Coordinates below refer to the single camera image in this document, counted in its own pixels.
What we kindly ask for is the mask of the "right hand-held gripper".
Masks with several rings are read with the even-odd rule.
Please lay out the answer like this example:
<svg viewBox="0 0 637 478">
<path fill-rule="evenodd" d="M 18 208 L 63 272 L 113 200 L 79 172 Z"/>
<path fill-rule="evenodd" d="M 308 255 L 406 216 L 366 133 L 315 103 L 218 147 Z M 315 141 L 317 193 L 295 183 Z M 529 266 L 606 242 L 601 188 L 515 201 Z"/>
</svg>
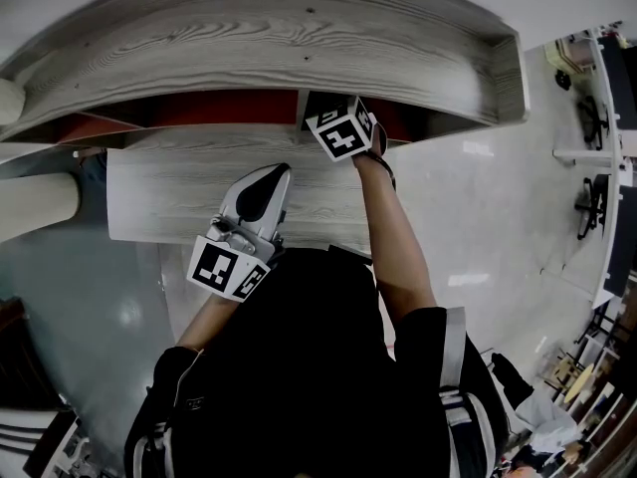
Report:
<svg viewBox="0 0 637 478">
<path fill-rule="evenodd" d="M 360 153 L 387 149 L 387 134 L 360 96 L 310 92 L 304 126 L 328 157 L 338 162 Z"/>
</svg>

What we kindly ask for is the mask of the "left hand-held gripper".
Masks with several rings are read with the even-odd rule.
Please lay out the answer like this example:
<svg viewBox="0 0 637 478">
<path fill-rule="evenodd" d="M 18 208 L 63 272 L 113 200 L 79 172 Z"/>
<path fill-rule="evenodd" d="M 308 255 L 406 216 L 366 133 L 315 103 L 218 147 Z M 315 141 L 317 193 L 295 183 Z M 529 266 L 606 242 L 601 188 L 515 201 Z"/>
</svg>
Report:
<svg viewBox="0 0 637 478">
<path fill-rule="evenodd" d="M 287 163 L 258 168 L 234 182 L 220 207 L 224 217 L 215 216 L 206 235 L 196 238 L 186 279 L 224 299 L 246 301 L 271 271 L 281 241 L 278 235 L 265 240 L 235 222 L 282 222 L 291 183 Z"/>
</svg>

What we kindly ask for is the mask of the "grey wooden shelf unit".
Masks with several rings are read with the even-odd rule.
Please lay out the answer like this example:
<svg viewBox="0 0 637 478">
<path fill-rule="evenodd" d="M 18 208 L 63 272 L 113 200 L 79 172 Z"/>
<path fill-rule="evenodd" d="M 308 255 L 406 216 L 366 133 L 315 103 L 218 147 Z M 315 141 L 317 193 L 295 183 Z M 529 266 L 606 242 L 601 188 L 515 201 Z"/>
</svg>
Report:
<svg viewBox="0 0 637 478">
<path fill-rule="evenodd" d="M 5 64 L 22 85 L 1 141 L 78 111 L 194 91 L 301 89 L 412 105 L 477 125 L 523 122 L 518 33 L 467 0 L 97 0 Z"/>
</svg>

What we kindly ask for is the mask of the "person's left forearm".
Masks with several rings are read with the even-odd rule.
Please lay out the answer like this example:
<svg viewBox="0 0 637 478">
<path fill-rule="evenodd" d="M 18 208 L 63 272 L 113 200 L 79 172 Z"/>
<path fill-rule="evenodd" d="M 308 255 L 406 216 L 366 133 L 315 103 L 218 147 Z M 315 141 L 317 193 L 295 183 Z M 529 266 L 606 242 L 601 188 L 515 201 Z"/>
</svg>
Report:
<svg viewBox="0 0 637 478">
<path fill-rule="evenodd" d="M 200 352 L 222 331 L 239 302 L 212 294 L 177 341 L 179 347 Z"/>
</svg>

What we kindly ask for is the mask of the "grey wood-grain board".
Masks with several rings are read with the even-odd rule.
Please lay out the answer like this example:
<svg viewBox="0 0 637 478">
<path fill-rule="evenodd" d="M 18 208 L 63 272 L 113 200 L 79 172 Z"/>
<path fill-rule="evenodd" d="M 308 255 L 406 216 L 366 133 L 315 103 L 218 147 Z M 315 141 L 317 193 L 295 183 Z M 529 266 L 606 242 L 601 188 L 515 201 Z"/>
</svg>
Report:
<svg viewBox="0 0 637 478">
<path fill-rule="evenodd" d="M 290 247 L 341 244 L 369 250 L 359 177 L 351 160 L 331 161 L 309 133 L 288 125 L 210 124 L 140 132 L 107 154 L 106 205 L 113 240 L 193 243 L 230 185 L 263 166 L 293 171 L 279 231 Z"/>
</svg>

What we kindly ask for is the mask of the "dark backpack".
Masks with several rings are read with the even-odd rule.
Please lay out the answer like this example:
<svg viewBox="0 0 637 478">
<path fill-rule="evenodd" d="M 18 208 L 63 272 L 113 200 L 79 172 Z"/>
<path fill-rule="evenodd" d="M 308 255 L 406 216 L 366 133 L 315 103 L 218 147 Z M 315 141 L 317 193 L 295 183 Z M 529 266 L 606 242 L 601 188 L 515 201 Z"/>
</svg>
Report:
<svg viewBox="0 0 637 478">
<path fill-rule="evenodd" d="M 105 205 L 107 150 L 99 147 L 79 149 L 73 152 L 73 157 L 80 170 L 81 205 L 92 204 L 94 200 Z"/>
</svg>

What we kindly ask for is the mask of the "person's black clothed torso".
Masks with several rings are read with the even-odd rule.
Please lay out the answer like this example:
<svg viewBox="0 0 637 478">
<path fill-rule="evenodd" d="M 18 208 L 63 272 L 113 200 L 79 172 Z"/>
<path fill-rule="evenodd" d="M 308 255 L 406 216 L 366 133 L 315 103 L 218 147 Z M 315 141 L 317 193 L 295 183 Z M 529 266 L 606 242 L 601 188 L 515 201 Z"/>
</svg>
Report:
<svg viewBox="0 0 637 478">
<path fill-rule="evenodd" d="M 202 352 L 166 350 L 124 446 L 127 478 L 489 478 L 509 435 L 464 347 L 460 404 L 441 374 L 448 311 L 384 342 L 363 264 L 291 249 Z"/>
</svg>

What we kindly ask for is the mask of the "tan cardboard box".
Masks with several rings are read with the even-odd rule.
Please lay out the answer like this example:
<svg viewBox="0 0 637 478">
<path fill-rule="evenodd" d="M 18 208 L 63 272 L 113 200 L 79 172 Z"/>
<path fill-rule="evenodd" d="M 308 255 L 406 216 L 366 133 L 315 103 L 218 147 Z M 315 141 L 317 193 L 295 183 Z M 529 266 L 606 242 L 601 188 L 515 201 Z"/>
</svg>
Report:
<svg viewBox="0 0 637 478">
<path fill-rule="evenodd" d="M 543 45 L 546 60 L 568 75 L 583 74 L 594 65 L 589 39 L 561 38 Z"/>
</svg>

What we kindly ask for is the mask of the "black office chair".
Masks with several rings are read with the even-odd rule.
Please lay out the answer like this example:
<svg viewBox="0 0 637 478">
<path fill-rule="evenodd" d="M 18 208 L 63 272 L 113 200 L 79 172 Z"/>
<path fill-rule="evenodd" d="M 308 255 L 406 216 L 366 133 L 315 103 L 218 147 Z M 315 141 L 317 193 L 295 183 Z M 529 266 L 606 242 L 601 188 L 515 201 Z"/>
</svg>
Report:
<svg viewBox="0 0 637 478">
<path fill-rule="evenodd" d="M 609 175 L 597 174 L 583 179 L 584 190 L 578 195 L 574 209 L 580 214 L 577 239 L 583 240 L 598 226 L 605 228 L 608 205 Z"/>
<path fill-rule="evenodd" d="M 593 96 L 585 96 L 577 103 L 577 111 L 582 124 L 583 139 L 589 148 L 601 150 L 603 139 L 608 135 L 608 114 L 603 119 L 600 116 Z"/>
</svg>

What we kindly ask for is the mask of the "row of black monitors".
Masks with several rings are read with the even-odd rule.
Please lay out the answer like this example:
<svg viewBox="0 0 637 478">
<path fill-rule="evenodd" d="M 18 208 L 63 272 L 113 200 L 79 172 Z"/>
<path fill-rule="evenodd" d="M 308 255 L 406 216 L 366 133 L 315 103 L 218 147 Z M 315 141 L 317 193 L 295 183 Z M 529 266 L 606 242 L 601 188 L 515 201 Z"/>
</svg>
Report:
<svg viewBox="0 0 637 478">
<path fill-rule="evenodd" d="M 637 47 L 623 49 L 616 36 L 598 40 L 615 113 L 616 135 L 623 159 L 622 172 L 631 186 L 619 187 L 617 222 L 604 290 L 621 297 L 631 269 L 637 270 L 637 151 L 629 152 L 628 139 L 635 138 L 637 147 Z"/>
</svg>

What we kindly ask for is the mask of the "dark brown cabinet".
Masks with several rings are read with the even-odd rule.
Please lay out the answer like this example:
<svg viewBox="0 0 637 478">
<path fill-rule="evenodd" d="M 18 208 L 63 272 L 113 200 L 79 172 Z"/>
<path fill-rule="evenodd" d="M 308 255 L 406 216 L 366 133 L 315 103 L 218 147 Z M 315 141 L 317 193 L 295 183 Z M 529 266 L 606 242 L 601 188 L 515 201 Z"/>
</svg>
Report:
<svg viewBox="0 0 637 478">
<path fill-rule="evenodd" d="M 22 301 L 0 300 L 0 407 L 44 410 L 63 405 L 34 348 Z"/>
</svg>

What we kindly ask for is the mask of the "white black equipment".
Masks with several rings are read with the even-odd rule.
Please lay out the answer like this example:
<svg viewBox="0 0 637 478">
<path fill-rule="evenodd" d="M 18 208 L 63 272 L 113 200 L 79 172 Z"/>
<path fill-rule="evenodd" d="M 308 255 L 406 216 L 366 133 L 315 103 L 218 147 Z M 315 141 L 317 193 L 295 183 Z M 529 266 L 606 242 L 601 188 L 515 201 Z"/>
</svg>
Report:
<svg viewBox="0 0 637 478">
<path fill-rule="evenodd" d="M 72 474 L 90 440 L 71 409 L 0 407 L 0 478 L 57 478 Z"/>
</svg>

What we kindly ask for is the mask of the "small round wooden table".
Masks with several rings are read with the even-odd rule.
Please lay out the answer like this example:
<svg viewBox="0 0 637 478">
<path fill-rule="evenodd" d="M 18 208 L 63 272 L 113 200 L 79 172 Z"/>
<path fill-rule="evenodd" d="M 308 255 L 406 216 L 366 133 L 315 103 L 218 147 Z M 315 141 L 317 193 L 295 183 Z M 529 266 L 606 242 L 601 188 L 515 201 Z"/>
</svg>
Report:
<svg viewBox="0 0 637 478">
<path fill-rule="evenodd" d="M 575 398 L 577 398 L 577 396 L 580 394 L 580 392 L 582 391 L 582 389 L 584 388 L 584 386 L 586 385 L 586 383 L 588 382 L 589 378 L 591 377 L 591 375 L 593 374 L 594 371 L 594 364 L 591 363 L 589 366 L 587 366 L 575 379 L 574 383 L 571 385 L 571 387 L 568 389 L 565 397 L 564 397 L 564 402 L 565 403 L 570 403 L 572 402 Z"/>
</svg>

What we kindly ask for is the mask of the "white ribbed pedestal table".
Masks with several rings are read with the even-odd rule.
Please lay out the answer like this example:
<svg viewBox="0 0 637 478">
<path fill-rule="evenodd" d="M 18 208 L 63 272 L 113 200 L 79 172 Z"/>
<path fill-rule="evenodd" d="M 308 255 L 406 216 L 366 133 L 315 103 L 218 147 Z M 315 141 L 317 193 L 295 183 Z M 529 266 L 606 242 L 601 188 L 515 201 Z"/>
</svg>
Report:
<svg viewBox="0 0 637 478">
<path fill-rule="evenodd" d="M 73 218 L 73 170 L 71 153 L 54 145 L 0 143 L 0 243 Z"/>
</svg>

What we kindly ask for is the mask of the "metal frame rack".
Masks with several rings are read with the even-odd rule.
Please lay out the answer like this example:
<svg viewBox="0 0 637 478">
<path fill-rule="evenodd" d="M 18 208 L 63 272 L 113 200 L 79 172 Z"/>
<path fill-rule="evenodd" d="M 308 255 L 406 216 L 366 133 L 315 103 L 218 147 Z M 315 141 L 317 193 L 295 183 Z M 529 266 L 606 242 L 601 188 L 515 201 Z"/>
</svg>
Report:
<svg viewBox="0 0 637 478">
<path fill-rule="evenodd" d="M 602 305 L 585 337 L 593 369 L 578 415 L 590 452 L 569 478 L 616 478 L 637 440 L 637 307 Z"/>
</svg>

